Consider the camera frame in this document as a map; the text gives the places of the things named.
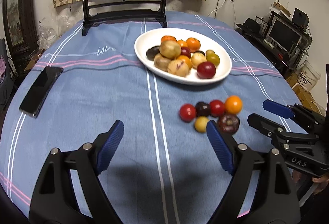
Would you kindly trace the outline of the person right hand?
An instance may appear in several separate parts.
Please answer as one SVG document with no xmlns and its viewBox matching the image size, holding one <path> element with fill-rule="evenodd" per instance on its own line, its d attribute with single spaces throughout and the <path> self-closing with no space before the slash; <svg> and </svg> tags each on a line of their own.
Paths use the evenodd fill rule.
<svg viewBox="0 0 329 224">
<path fill-rule="evenodd" d="M 299 183 L 300 179 L 302 178 L 303 174 L 301 172 L 293 170 L 292 178 L 295 183 Z M 313 183 L 318 184 L 317 188 L 313 191 L 313 194 L 318 194 L 323 191 L 329 182 L 329 174 L 324 174 L 321 178 L 313 178 Z"/>
</svg>

